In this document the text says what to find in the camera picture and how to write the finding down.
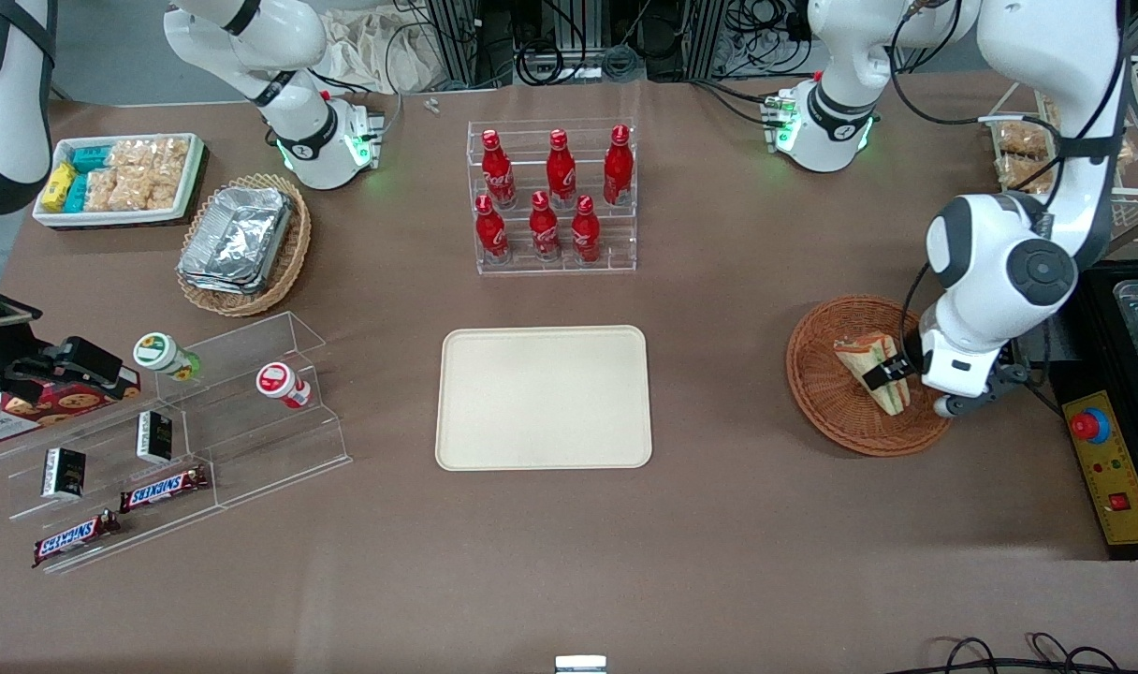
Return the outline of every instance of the acrylic bottle rack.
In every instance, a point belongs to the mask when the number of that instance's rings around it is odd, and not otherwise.
[[[616,124],[626,124],[632,129],[632,140],[628,147],[635,158],[635,170],[632,174],[632,205],[612,206],[603,200],[603,159],[611,146],[611,129]],[[514,191],[517,202],[513,208],[500,209],[510,243],[509,263],[488,264],[485,261],[483,244],[478,241],[473,224],[477,215],[473,199],[487,192],[487,181],[483,174],[483,131],[493,129],[502,141],[502,149],[512,162],[514,173]],[[561,257],[545,263],[535,256],[535,245],[531,241],[531,230],[528,219],[531,214],[531,192],[536,189],[547,191],[549,181],[545,162],[549,158],[549,132],[553,129],[564,129],[569,137],[569,150],[577,162],[577,195],[589,195],[594,199],[594,213],[602,225],[602,256],[589,265],[578,264],[572,254],[574,211],[555,211],[556,238],[561,241]],[[638,156],[637,133],[633,118],[574,118],[574,120],[528,120],[528,121],[493,121],[493,123],[470,123],[467,138],[468,179],[470,179],[470,199],[467,200],[467,213],[470,217],[468,236],[473,241],[478,273],[599,273],[634,271],[636,269],[636,208],[638,204],[638,174],[641,157]]]
[[[324,340],[291,312],[247,324],[187,347],[203,363],[196,378],[180,383],[158,375],[152,397],[146,394],[98,410],[98,417],[83,414],[84,424],[67,429],[34,431],[24,436],[23,444],[0,453],[0,468],[8,470],[8,515],[30,529],[33,542],[88,521],[104,508],[117,512],[119,492],[193,466],[205,466],[211,482],[205,490],[117,513],[118,533],[55,556],[41,568],[68,572],[352,461],[340,421],[324,404],[315,365],[305,355],[322,345]],[[286,362],[311,384],[307,405],[290,409],[257,392],[256,372],[273,361]],[[137,458],[138,417],[146,410],[172,421],[174,458],[168,465]],[[85,453],[82,498],[69,502],[41,498],[50,447]],[[16,558],[17,564],[31,564],[33,550],[17,550]]]

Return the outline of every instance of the table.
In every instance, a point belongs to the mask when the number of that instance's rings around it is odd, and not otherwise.
[[[988,110],[1007,84],[905,82],[946,115]],[[855,165],[815,175],[686,85],[442,94],[438,117],[421,102],[380,171],[307,192],[312,249],[279,306],[329,342],[318,368],[354,463],[68,576],[27,568],[0,475],[0,673],[547,672],[575,652],[617,673],[872,673],[941,660],[946,635],[1029,656],[1034,630],[1138,666],[1138,564],[1103,561],[1061,419],[1015,393],[921,455],[869,460],[814,430],[784,380],[806,311],[901,296],[932,214],[992,191],[982,129],[921,123],[888,92]],[[468,121],[628,112],[640,270],[477,277]],[[59,138],[196,132],[213,150],[204,192],[282,172],[248,104],[56,104],[52,118]],[[39,335],[119,354],[147,329],[191,343],[241,324],[181,296],[182,235],[28,221],[2,289],[46,311]],[[436,466],[446,334],[588,323],[646,334],[645,468]],[[571,431],[571,410],[555,419]]]

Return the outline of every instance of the coca-cola logo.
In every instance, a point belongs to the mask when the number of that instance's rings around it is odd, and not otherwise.
[[[497,176],[490,175],[488,174],[488,172],[485,171],[483,172],[483,174],[487,176],[487,184],[489,187],[506,187],[506,184],[510,184],[510,181],[512,181],[512,178],[510,178],[509,172],[504,172],[504,174]]]

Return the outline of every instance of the coca-cola bottle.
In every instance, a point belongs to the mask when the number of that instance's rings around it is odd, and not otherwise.
[[[549,196],[543,189],[531,195],[531,217],[527,224],[531,228],[535,256],[545,263],[560,260],[561,241],[556,239],[556,214],[549,209]]]
[[[628,141],[632,140],[632,129],[617,124],[611,129],[611,149],[607,150],[603,162],[603,199],[612,206],[632,205],[632,174],[636,161],[632,156]]]
[[[497,208],[514,208],[514,172],[510,167],[510,157],[502,150],[497,131],[483,131],[483,172],[487,176],[487,189],[493,200]]]
[[[510,246],[506,245],[505,225],[502,216],[493,209],[490,197],[481,195],[473,205],[478,211],[478,241],[483,243],[484,260],[492,265],[509,263]]]
[[[599,258],[599,236],[602,225],[594,214],[594,200],[586,195],[577,197],[577,214],[572,219],[572,249],[580,264],[589,265]]]
[[[569,154],[569,135],[564,129],[553,129],[549,134],[549,192],[552,192],[552,207],[558,211],[574,208],[577,199],[577,163]]]

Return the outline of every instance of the yellow control panel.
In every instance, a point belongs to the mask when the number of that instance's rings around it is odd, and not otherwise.
[[[1138,475],[1110,396],[1092,393],[1062,409],[1105,540],[1112,545],[1138,543]]]

